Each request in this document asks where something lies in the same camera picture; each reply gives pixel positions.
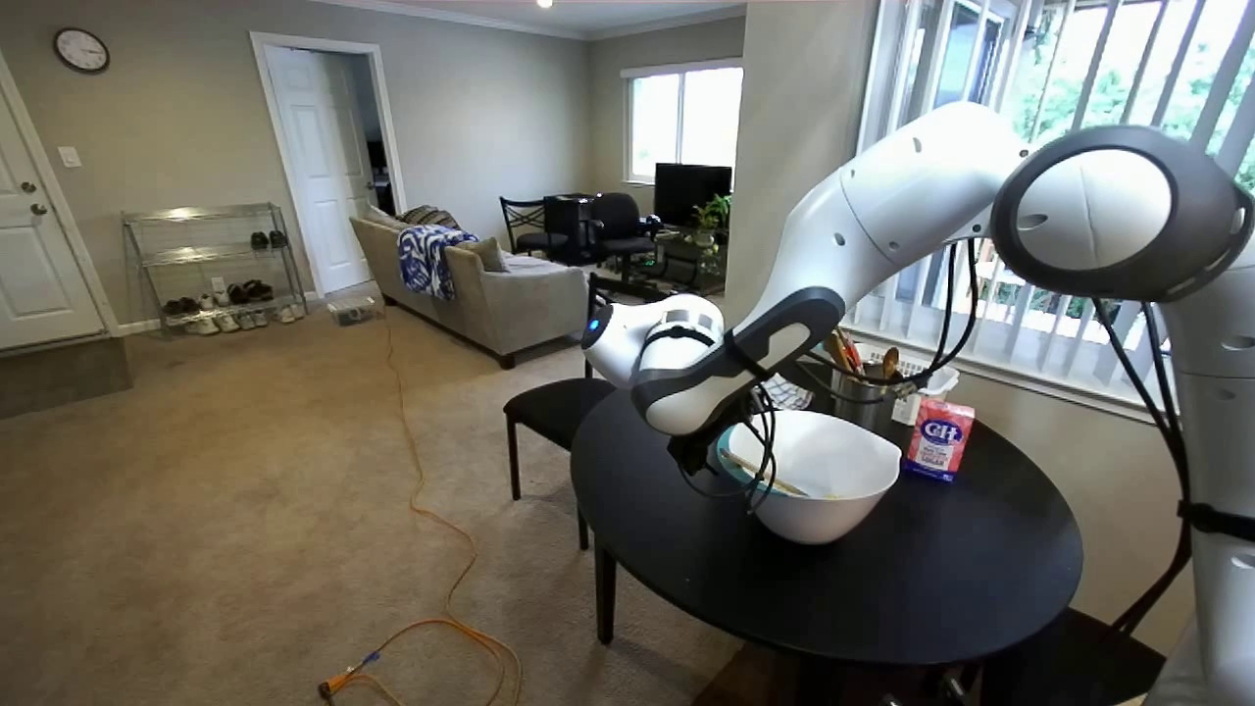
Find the white robot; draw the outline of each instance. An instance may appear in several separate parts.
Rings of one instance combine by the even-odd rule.
[[[1255,701],[1255,246],[1251,196],[1142,127],[1034,153],[984,106],[946,106],[821,179],[783,220],[740,327],[707,297],[604,302],[588,361],[666,434],[814,350],[870,286],[988,222],[1000,258],[1061,293],[1159,302],[1187,445],[1197,645],[1154,700]]]

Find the gray sofa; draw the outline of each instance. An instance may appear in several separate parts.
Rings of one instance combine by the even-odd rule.
[[[397,234],[398,220],[353,217],[353,234],[389,302],[423,323],[472,341],[508,369],[517,353],[575,341],[588,319],[588,269],[549,258],[500,252],[500,269],[491,269],[474,246],[448,246],[451,297],[414,293],[398,279]]]

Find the wall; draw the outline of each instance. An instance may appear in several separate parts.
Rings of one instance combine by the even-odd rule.
[[[737,217],[728,246],[728,319],[768,279],[787,209],[853,153],[862,69],[875,34],[865,0],[747,0]],[[957,400],[1019,445],[1070,502],[1085,569],[1075,604],[1113,620],[1168,562],[1177,484],[1158,433],[1142,418],[1083,407],[970,371]],[[1187,583],[1149,617],[1145,641],[1172,647]]]
[[[631,146],[631,84],[624,69],[631,65],[674,65],[674,61],[713,61],[740,59],[746,51],[746,20],[692,24],[649,34],[601,41],[588,51],[593,77],[593,190],[601,192],[631,192],[638,209],[656,203],[649,184],[627,184],[627,146]]]
[[[113,65],[68,69],[49,55],[64,24],[98,33]],[[500,230],[496,192],[588,179],[585,43],[311,0],[7,0],[0,51],[49,158],[83,153],[87,167],[57,179],[120,323],[151,315],[120,246],[125,211],[273,199],[294,222],[249,33],[381,47],[402,203]]]

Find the door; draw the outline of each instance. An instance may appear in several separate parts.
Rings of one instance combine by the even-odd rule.
[[[347,217],[371,203],[358,65],[330,51],[266,47],[270,116],[319,293],[368,281]]]
[[[105,328],[18,127],[0,84],[0,350]]]

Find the snack container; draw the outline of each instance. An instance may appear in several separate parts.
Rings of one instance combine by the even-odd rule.
[[[919,400],[919,418],[908,428],[900,469],[954,484],[964,462],[971,422],[976,407],[929,396]]]

